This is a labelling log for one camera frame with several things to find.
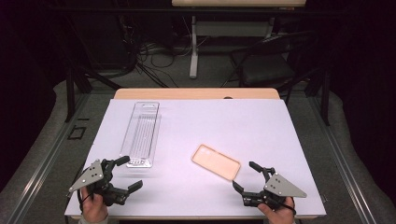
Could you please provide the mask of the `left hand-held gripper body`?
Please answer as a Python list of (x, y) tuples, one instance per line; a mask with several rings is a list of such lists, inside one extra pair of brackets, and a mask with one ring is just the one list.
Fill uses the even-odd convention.
[(72, 193), (86, 187), (88, 192), (101, 195), (106, 206), (114, 203), (124, 205), (129, 197), (128, 190), (115, 188), (111, 184), (112, 171), (115, 166), (117, 166), (115, 160), (94, 161), (82, 172), (68, 191)]

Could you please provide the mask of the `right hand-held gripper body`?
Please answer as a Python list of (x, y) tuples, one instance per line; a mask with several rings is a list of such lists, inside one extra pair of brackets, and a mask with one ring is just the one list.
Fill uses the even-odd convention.
[(289, 182), (274, 168), (263, 168), (265, 183), (260, 192), (245, 191), (241, 194), (244, 206), (257, 207), (261, 203), (269, 207), (287, 207), (287, 197), (306, 198), (307, 194)]

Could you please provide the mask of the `clear plastic packaging tray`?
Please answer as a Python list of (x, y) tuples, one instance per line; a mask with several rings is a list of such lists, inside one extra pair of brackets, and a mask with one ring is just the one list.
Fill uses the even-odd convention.
[(137, 102), (124, 135), (120, 156), (129, 168), (151, 168), (161, 124), (159, 102)]

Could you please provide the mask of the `peach phone case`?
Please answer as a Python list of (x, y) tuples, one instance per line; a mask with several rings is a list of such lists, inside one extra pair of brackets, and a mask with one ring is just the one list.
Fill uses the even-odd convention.
[(191, 160), (229, 181), (233, 181), (236, 178), (241, 167), (239, 161), (206, 145), (200, 145), (193, 153)]

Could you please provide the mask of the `person's right hand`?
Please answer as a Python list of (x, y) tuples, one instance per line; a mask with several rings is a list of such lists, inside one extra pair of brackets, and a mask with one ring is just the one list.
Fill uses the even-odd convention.
[(289, 208), (279, 208), (273, 211), (267, 204), (261, 203), (258, 209), (265, 214), (269, 224), (294, 224), (294, 214)]

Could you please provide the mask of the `person's left hand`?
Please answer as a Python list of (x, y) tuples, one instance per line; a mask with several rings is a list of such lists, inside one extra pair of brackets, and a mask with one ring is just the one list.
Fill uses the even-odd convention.
[(80, 190), (82, 202), (82, 216), (87, 218), (100, 218), (108, 216), (107, 207), (103, 203), (103, 197), (98, 194), (89, 194), (86, 188)]

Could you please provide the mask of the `white board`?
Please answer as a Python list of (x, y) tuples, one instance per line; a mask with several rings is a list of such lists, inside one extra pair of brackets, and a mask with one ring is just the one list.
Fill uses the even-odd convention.
[(326, 211), (286, 105), (281, 100), (162, 100), (154, 163), (148, 169), (120, 166), (112, 183), (126, 188), (142, 181), (123, 205), (109, 207), (115, 219), (255, 219), (232, 183), (195, 164), (201, 145), (240, 162), (236, 182), (259, 191), (262, 174), (254, 161), (273, 167), (305, 192), (296, 200), (298, 217), (322, 217)]

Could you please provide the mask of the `black metal stand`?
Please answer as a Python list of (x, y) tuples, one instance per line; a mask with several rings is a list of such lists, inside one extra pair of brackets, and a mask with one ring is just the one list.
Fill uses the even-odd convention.
[(312, 52), (312, 60), (314, 62), (313, 75), (310, 77), (310, 81), (304, 92), (309, 97), (320, 95), (319, 114), (324, 123), (329, 126), (330, 58), (321, 37), (318, 38), (315, 44), (315, 50)]
[(75, 88), (78, 88), (83, 94), (92, 92), (92, 84), (89, 78), (98, 80), (99, 82), (110, 87), (112, 90), (119, 90), (121, 85), (116, 84), (110, 79), (99, 75), (92, 69), (91, 62), (85, 50), (83, 41), (80, 39), (78, 31), (69, 16), (65, 17), (70, 30), (68, 37), (67, 60), (68, 67), (66, 72), (66, 101), (67, 116), (65, 121), (69, 122), (76, 114), (76, 95)]

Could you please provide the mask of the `wooden table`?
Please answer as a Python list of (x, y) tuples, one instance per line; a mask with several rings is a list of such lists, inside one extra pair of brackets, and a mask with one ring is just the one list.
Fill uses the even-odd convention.
[(114, 95), (118, 100), (129, 99), (279, 99), (273, 88), (139, 88), (119, 89)]

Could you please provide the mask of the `black chair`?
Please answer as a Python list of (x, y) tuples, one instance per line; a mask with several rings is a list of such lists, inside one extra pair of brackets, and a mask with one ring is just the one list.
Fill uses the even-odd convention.
[(272, 35), (252, 46), (230, 53), (233, 71), (222, 87), (238, 80), (240, 87), (269, 87), (279, 83), (278, 91), (290, 89), (303, 76), (304, 56), (316, 45), (314, 31)]

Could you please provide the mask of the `beige desk with white legs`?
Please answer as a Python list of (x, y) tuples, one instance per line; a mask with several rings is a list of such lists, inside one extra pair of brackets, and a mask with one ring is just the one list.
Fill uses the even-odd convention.
[[(290, 9), (304, 7), (306, 0), (172, 0), (173, 7), (191, 9), (215, 8), (252, 8), (252, 9)], [(191, 17), (191, 68), (190, 78), (197, 78), (198, 45), (197, 36), (265, 36), (273, 32), (274, 20), (268, 21), (197, 21)]]

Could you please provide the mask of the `black floor socket frame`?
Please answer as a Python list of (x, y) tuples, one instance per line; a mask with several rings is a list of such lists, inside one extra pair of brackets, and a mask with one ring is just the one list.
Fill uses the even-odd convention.
[(80, 140), (84, 136), (86, 130), (87, 130), (86, 127), (75, 125), (72, 128), (69, 135), (67, 136), (67, 139), (68, 140)]

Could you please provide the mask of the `metal floor rail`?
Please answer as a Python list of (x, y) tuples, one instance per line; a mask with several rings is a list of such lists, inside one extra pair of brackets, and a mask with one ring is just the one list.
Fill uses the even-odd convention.
[(352, 174), (351, 169), (347, 164), (346, 157), (344, 156), (342, 149), (336, 140), (336, 137), (332, 131), (332, 127), (327, 125), (321, 116), (318, 99), (316, 97), (308, 97), (308, 102), (315, 113), (320, 129), (324, 132), (330, 144), (332, 159), (337, 166), (341, 178), (343, 179), (348, 195), (354, 204), (361, 223), (377, 224), (374, 214), (372, 213), (370, 206), (364, 198), (355, 176)]
[(67, 115), (65, 95), (62, 93), (57, 97), (48, 121), (0, 193), (0, 208), (6, 209), (5, 214), (0, 216), (4, 224), (19, 224), (24, 219), (89, 97), (89, 94), (84, 93), (78, 95), (75, 112), (69, 121), (64, 121)]

